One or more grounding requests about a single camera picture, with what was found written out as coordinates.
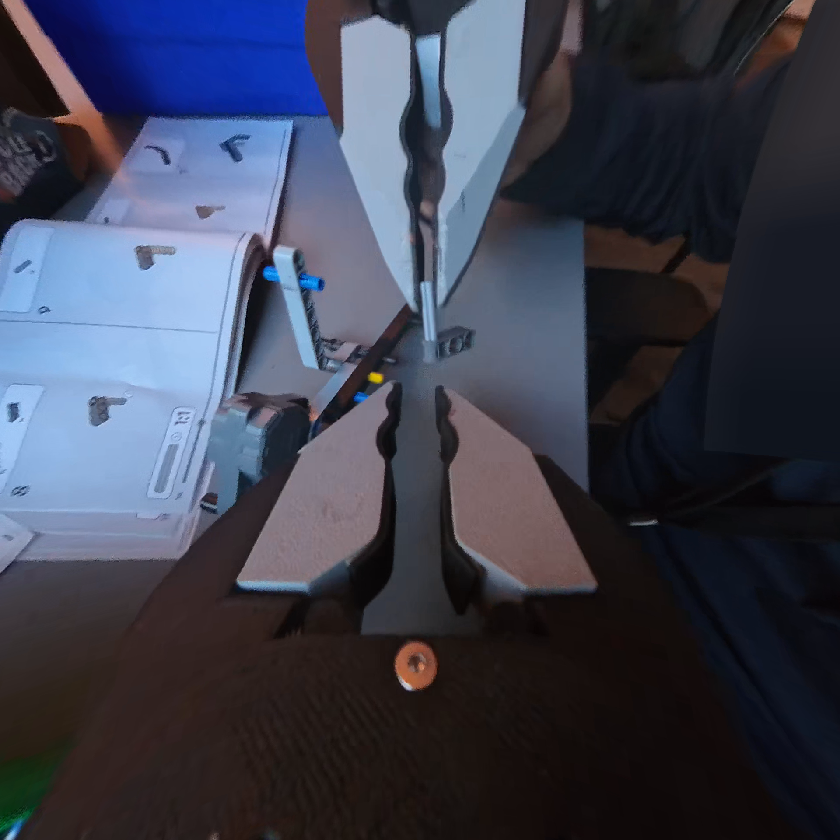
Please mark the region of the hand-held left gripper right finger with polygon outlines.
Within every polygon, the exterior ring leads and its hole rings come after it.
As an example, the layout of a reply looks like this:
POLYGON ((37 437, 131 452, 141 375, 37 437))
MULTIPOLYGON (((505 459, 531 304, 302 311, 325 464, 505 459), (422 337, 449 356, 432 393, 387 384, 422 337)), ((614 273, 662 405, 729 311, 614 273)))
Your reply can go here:
POLYGON ((598 589, 531 449, 457 392, 435 389, 440 550, 457 614, 598 589))

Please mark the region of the green flat object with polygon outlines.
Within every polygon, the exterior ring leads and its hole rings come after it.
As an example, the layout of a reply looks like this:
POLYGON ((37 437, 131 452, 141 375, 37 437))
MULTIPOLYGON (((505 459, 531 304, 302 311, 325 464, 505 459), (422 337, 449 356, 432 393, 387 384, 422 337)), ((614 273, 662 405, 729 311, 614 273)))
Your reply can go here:
POLYGON ((64 742, 23 758, 1 762, 1 838, 16 838, 46 795, 70 750, 64 742))

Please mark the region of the blue panel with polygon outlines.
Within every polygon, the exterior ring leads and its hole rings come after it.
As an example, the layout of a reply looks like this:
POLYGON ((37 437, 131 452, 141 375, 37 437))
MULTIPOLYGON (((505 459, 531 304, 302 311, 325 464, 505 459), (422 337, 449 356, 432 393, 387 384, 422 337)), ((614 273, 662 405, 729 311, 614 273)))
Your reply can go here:
POLYGON ((92 104, 164 117, 327 111, 304 44, 304 1, 32 1, 92 104))

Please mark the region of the person's navy clothing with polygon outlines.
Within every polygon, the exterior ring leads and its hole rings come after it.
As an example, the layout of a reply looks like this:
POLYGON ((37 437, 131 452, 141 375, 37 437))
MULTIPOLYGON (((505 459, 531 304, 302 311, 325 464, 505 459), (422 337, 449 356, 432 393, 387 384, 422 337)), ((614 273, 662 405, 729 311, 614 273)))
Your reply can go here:
MULTIPOLYGON (((559 49, 537 83, 503 194, 658 244, 732 257, 789 54, 747 80, 630 78, 559 49)), ((626 421, 592 486, 619 515, 704 503, 725 532, 661 521, 641 541, 673 585, 783 814, 838 838, 838 541, 778 539, 785 513, 838 504, 838 463, 705 448, 718 316, 626 421)))

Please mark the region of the brown wooden frame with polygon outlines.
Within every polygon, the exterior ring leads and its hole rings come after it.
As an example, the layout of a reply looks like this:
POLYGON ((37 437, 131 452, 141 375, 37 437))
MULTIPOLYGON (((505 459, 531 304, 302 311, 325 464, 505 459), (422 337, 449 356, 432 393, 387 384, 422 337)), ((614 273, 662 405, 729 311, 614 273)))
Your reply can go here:
POLYGON ((62 125, 84 129, 102 169, 113 172, 123 153, 103 115, 93 105, 56 45, 42 29, 24 1, 2 1, 28 47, 62 100, 67 114, 56 118, 62 125))

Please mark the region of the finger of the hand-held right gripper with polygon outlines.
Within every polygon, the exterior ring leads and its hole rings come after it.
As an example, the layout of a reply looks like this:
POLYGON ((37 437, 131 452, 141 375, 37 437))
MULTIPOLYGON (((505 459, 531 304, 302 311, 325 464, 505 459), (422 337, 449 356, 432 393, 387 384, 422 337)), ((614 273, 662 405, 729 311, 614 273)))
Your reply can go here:
POLYGON ((522 124, 525 13, 525 1, 476 1, 459 10, 445 32, 443 87, 452 115, 437 204, 440 308, 473 258, 522 124))
POLYGON ((340 147, 383 260, 406 304, 415 310, 416 261, 403 140, 412 96, 411 37, 396 25, 344 25, 340 45, 340 147))

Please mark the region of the white lego instruction booklet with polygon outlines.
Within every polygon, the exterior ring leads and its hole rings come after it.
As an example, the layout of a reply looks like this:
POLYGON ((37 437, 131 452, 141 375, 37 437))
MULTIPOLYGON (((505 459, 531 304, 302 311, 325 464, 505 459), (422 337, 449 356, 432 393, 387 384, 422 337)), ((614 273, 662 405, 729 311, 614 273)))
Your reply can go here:
POLYGON ((17 561, 188 546, 276 231, 290 119, 147 119, 86 218, 2 244, 1 513, 17 561))

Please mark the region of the small white paper leaflet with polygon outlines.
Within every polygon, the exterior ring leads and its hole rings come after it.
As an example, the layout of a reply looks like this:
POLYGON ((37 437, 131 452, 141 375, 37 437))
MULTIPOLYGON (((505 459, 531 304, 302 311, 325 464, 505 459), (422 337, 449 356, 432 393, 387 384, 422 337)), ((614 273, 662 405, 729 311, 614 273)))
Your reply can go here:
POLYGON ((0 572, 3 574, 8 566, 15 562, 18 556, 27 549, 35 538, 35 534, 26 526, 4 514, 1 514, 0 520, 0 572))

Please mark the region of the grey black lego assembly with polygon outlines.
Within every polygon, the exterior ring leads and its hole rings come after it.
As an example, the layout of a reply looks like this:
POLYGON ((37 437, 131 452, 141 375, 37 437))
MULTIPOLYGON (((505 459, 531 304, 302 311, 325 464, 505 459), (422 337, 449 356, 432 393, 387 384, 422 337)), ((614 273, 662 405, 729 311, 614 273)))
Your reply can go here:
POLYGON ((201 509, 214 516, 223 515, 250 488, 293 460, 305 444, 362 402, 368 385, 383 383, 382 367, 396 364, 393 351, 411 318, 409 308, 401 310, 373 348, 326 339, 315 300, 324 290, 324 280, 307 273, 297 248, 277 246, 272 258, 262 275, 282 291, 300 362, 330 378, 311 399, 248 392, 221 403, 206 452, 213 488, 201 499, 201 509))

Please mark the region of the black printed cloth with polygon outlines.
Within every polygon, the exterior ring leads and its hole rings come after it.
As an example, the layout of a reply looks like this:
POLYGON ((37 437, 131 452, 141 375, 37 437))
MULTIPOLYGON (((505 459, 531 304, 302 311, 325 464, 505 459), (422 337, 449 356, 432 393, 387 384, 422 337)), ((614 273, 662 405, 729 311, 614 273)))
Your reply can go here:
POLYGON ((1 236, 18 221, 52 217, 81 191, 91 163, 82 127, 3 106, 1 236))

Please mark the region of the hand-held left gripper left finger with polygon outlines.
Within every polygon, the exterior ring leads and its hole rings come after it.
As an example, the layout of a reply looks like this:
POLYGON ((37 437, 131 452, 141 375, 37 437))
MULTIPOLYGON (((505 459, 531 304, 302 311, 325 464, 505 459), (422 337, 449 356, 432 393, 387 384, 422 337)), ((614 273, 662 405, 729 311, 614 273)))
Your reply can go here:
POLYGON ((402 397, 400 383, 384 383, 305 445, 239 572, 239 590, 366 606, 384 589, 402 397))

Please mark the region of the dark chair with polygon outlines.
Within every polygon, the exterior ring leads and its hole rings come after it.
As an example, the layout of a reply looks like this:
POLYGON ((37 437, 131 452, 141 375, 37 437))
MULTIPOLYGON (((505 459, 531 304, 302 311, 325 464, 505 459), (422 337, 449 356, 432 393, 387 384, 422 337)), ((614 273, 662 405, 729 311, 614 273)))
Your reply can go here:
POLYGON ((714 308, 693 283, 615 268, 585 272, 587 409, 593 427, 617 427, 667 382, 714 308))

